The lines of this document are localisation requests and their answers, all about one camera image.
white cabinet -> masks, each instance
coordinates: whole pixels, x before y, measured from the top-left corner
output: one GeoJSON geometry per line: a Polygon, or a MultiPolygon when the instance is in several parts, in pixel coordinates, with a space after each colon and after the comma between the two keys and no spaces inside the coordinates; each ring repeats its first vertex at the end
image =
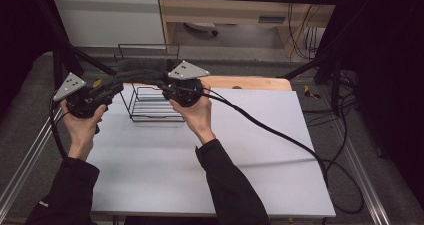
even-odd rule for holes
{"type": "Polygon", "coordinates": [[[71,43],[117,47],[163,44],[158,0],[55,0],[71,43]]]}

cuff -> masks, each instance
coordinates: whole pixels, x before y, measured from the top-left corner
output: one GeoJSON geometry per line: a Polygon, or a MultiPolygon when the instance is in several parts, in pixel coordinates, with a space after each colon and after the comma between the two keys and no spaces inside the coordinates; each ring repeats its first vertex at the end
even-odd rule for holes
{"type": "Polygon", "coordinates": [[[67,157],[61,164],[61,169],[70,169],[72,176],[90,183],[96,184],[100,170],[95,166],[79,159],[67,157]]]}
{"type": "Polygon", "coordinates": [[[196,156],[204,169],[232,164],[231,158],[218,139],[213,139],[200,148],[196,147],[196,156]]]}

finger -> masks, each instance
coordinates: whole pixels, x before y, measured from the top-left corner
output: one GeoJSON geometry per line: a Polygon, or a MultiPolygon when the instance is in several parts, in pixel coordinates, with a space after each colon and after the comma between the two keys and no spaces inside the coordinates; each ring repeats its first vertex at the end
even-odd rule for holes
{"type": "Polygon", "coordinates": [[[68,107],[66,106],[66,104],[67,104],[66,99],[63,99],[63,100],[60,102],[60,107],[62,108],[62,113],[63,113],[63,114],[66,114],[66,113],[68,113],[68,112],[69,112],[69,111],[68,111],[68,107]]]}
{"type": "Polygon", "coordinates": [[[206,93],[206,94],[209,94],[210,93],[211,86],[209,84],[207,84],[203,80],[200,80],[200,82],[202,83],[203,92],[206,93]]]}
{"type": "Polygon", "coordinates": [[[181,109],[181,105],[179,103],[177,103],[175,100],[173,99],[169,99],[169,103],[172,105],[172,108],[177,111],[180,112],[181,109]]]}
{"type": "Polygon", "coordinates": [[[96,111],[94,112],[94,117],[96,117],[96,122],[98,122],[100,119],[102,119],[103,114],[106,111],[106,105],[102,104],[100,105],[96,111]]]}

person's left hand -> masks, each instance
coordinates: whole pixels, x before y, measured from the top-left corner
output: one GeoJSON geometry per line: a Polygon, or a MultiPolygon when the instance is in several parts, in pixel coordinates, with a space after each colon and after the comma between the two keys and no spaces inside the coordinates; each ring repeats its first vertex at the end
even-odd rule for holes
{"type": "Polygon", "coordinates": [[[60,106],[63,114],[66,114],[63,117],[63,121],[71,136],[71,148],[69,149],[68,157],[85,161],[93,148],[96,125],[101,122],[106,105],[100,105],[94,112],[94,116],[87,119],[77,118],[70,113],[67,114],[69,110],[66,107],[66,100],[63,100],[60,106]]]}

handheld controller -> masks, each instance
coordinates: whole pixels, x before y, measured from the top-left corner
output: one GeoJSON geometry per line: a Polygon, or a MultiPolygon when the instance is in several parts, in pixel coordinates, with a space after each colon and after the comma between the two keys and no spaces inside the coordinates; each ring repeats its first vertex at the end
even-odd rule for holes
{"type": "Polygon", "coordinates": [[[172,83],[162,88],[165,99],[173,99],[182,107],[193,106],[202,96],[203,86],[199,77],[209,76],[209,72],[183,61],[168,73],[172,83]]]}
{"type": "Polygon", "coordinates": [[[123,83],[115,79],[104,84],[98,80],[94,87],[88,87],[84,80],[70,73],[53,100],[57,102],[66,98],[66,106],[72,115],[77,118],[90,118],[100,105],[110,105],[113,97],[123,89],[123,83]]]}

